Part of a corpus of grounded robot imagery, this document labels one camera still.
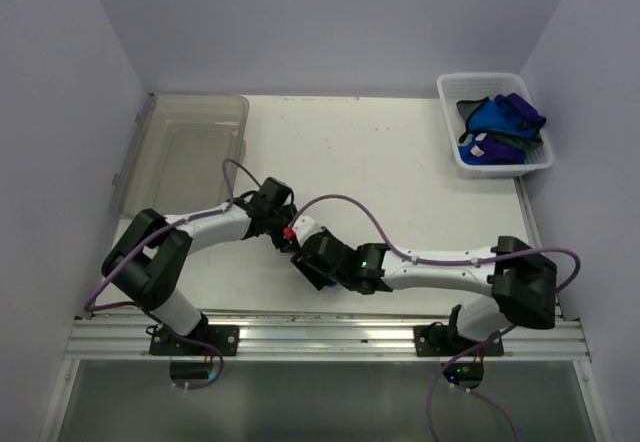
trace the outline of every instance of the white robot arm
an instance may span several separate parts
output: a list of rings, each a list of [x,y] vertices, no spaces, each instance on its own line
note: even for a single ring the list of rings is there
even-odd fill
[[[215,244],[267,234],[277,249],[294,253],[291,262],[318,290],[338,283],[361,294],[416,288],[478,294],[476,301],[454,307],[448,325],[429,334],[446,353],[459,353],[512,324],[554,326],[555,265],[539,254],[491,262],[529,248],[518,239],[500,237],[496,246],[460,252],[398,250],[381,243],[352,249],[311,217],[295,218],[295,206],[285,204],[291,195],[289,187],[268,178],[249,200],[240,197],[233,205],[179,216],[142,211],[106,258],[102,273],[108,276],[150,234],[175,224],[153,241],[155,253],[140,252],[111,274],[113,283],[169,333],[211,342],[208,320],[176,288],[186,257]],[[422,259],[437,263],[418,263]],[[195,347],[185,355],[198,353],[202,349]]]

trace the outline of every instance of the white plastic basket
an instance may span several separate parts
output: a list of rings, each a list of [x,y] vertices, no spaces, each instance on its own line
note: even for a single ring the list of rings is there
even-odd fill
[[[469,165],[460,157],[458,138],[464,133],[465,126],[458,114],[456,102],[460,100],[478,100],[484,97],[495,97],[498,94],[515,92],[534,105],[527,87],[515,74],[500,72],[478,72],[445,74],[438,77],[438,93],[440,103],[449,132],[449,139],[456,161],[458,175],[465,179],[519,177],[528,172],[548,169],[553,164],[553,151],[544,129],[540,136],[544,142],[542,147],[527,152],[524,164],[520,165]]]

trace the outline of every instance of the glass panel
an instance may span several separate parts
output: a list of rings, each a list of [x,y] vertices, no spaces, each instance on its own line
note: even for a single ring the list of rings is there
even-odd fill
[[[432,440],[425,405],[437,365],[228,361],[219,382],[184,396],[166,361],[85,361],[61,442]],[[522,441],[591,441],[573,364],[486,364],[479,390],[504,407]],[[443,441],[511,441],[494,408],[443,383]]]

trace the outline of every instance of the white wall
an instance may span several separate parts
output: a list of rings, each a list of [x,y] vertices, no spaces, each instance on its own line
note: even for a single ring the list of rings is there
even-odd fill
[[[0,439],[40,430],[144,91],[98,0],[0,0]]]
[[[528,181],[545,244],[584,270],[581,317],[619,440],[637,440],[640,372],[640,0],[562,0],[522,75],[548,117],[555,167]]]
[[[435,95],[518,72],[559,0],[102,0],[150,91]]]

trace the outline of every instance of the blue cloth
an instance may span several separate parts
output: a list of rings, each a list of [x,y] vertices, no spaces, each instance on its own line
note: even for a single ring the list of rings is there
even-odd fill
[[[527,154],[524,150],[500,142],[490,134],[474,135],[467,145],[458,147],[460,157],[469,165],[524,164]]]
[[[502,132],[530,139],[535,137],[539,128],[524,123],[522,114],[515,107],[503,104],[498,106],[493,100],[487,99],[476,109],[467,120],[467,132]]]

